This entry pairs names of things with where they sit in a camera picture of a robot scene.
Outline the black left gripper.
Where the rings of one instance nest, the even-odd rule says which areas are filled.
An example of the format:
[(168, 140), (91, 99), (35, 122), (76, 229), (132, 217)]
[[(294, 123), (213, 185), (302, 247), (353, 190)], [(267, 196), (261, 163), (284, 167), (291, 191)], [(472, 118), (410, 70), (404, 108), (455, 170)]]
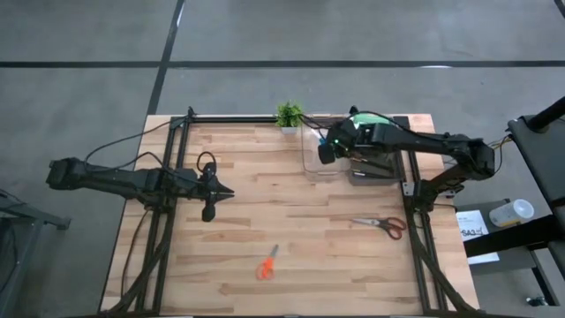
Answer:
[(214, 170), (204, 170), (200, 176), (200, 184), (193, 191), (193, 198), (204, 202), (202, 210), (202, 221), (210, 223), (215, 218), (215, 201), (224, 201), (234, 197), (234, 191), (227, 186), (223, 185), (218, 178), (215, 178), (215, 191), (211, 186), (212, 180), (215, 177)]

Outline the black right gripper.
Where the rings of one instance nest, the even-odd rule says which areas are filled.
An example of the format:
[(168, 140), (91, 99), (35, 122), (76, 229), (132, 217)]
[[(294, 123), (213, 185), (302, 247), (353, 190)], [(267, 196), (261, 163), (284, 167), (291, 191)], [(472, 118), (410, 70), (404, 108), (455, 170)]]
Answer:
[(317, 148), (320, 162), (331, 164), (340, 158), (372, 160), (376, 148), (369, 141), (375, 126), (375, 122), (356, 123), (351, 119), (333, 123)]

